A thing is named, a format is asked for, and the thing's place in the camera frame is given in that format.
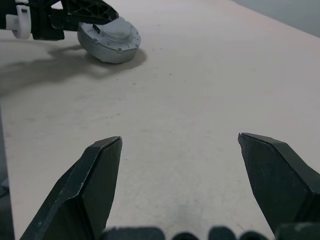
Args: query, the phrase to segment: gray wall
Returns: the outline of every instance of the gray wall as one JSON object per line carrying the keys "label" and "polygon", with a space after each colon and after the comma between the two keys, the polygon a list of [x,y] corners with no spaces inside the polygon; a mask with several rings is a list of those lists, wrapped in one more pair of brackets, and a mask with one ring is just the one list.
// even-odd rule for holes
{"label": "gray wall", "polygon": [[234,0],[270,18],[320,37],[320,0]]}

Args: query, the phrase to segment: white table surface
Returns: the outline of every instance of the white table surface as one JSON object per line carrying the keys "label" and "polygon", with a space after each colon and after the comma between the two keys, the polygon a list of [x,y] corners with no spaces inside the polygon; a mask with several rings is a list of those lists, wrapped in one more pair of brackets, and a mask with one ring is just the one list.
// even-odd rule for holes
{"label": "white table surface", "polygon": [[0,31],[0,89],[16,237],[94,141],[123,137],[108,226],[206,239],[213,225],[272,232],[238,132],[282,140],[320,171],[320,39],[228,0],[110,0],[140,32],[111,65]]}

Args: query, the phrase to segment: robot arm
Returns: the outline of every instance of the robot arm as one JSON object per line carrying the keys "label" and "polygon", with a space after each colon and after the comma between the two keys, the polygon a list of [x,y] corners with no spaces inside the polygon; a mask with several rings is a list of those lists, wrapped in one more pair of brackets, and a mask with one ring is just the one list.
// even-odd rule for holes
{"label": "robot arm", "polygon": [[63,40],[64,30],[77,31],[79,23],[106,25],[119,14],[102,0],[61,0],[63,9],[53,9],[60,0],[2,0],[0,29],[18,39]]}

